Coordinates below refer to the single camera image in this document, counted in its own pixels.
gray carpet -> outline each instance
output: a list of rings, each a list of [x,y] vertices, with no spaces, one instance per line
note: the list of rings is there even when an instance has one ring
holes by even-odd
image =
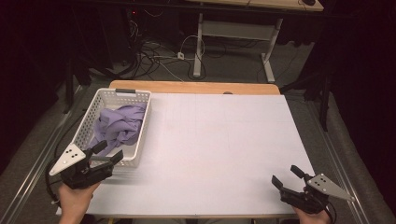
[[[256,43],[251,48],[230,47],[225,55],[222,55],[221,49],[216,48],[218,46],[207,45],[204,56],[206,77],[202,81],[266,82],[259,56],[265,48],[262,42]],[[276,46],[271,57],[271,64],[276,74],[278,87],[291,83],[297,78],[311,49],[312,46],[299,48],[294,48],[292,45]],[[157,51],[162,56],[170,55],[168,49],[157,49]],[[166,68],[169,71],[159,66],[150,74],[150,77],[143,76],[139,79],[191,81],[187,76],[189,70],[186,63],[169,63]],[[78,89],[77,101],[72,112],[68,114],[63,114],[64,87],[59,89],[60,100],[36,123],[10,165],[0,176],[2,223],[56,223],[58,221],[58,217],[55,216],[57,208],[50,204],[50,197],[45,188],[43,179],[45,163],[41,163],[42,160],[38,159],[43,158],[46,153],[52,156],[62,135],[68,127],[72,127],[60,142],[58,150],[62,151],[68,145],[78,127],[77,124],[72,125],[72,123],[78,120],[83,109],[88,107],[96,90],[107,87],[110,81],[99,76],[92,76],[92,80],[90,87]],[[303,93],[304,91],[289,91],[285,95],[315,172],[323,173],[334,182],[345,186],[359,201],[352,204],[331,198],[338,215],[337,223],[393,223],[395,217],[384,203],[374,180],[368,174],[348,137],[334,99],[332,97],[330,99],[329,131],[325,133],[318,125],[318,102],[306,102]],[[276,223],[274,219],[257,221],[266,224]]]

white tabletop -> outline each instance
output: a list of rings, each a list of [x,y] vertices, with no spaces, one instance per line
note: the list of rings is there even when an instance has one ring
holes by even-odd
[[[272,185],[301,191],[313,169],[283,95],[152,93],[137,168],[116,167],[94,193],[104,217],[279,217]]]
[[[309,6],[303,0],[189,0],[198,3],[213,3],[223,5],[235,5],[243,7],[269,7],[276,9],[293,9],[300,11],[323,11],[323,5],[317,0],[313,6]]]

white table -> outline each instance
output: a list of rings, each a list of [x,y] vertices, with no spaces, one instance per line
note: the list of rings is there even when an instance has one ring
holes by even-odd
[[[305,4],[302,0],[189,0],[191,2],[212,3],[222,5],[235,5],[242,7],[269,7],[282,10],[299,10],[299,11],[322,11],[323,5],[317,0],[313,6]],[[203,35],[222,36],[233,38],[245,38],[254,40],[268,41],[268,47],[265,53],[262,53],[262,65],[268,83],[274,83],[275,77],[271,68],[269,59],[276,44],[276,39],[280,31],[283,19],[277,19],[274,25],[247,24],[227,21],[209,21],[204,20],[201,13],[198,19],[197,31],[197,48],[194,57],[193,75],[201,75],[202,63],[202,38]]]
[[[284,96],[154,92],[139,166],[116,167],[88,213],[288,217],[271,178],[301,191],[293,164],[314,173]]]

wooden table edge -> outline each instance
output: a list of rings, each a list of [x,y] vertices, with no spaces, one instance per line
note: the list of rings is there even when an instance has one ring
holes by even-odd
[[[109,88],[162,93],[280,95],[279,88],[274,84],[255,83],[114,80]]]

power strip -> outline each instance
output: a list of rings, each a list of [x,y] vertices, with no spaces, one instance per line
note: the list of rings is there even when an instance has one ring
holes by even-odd
[[[178,52],[178,53],[177,53],[177,57],[178,57],[180,60],[184,60],[184,53]]]

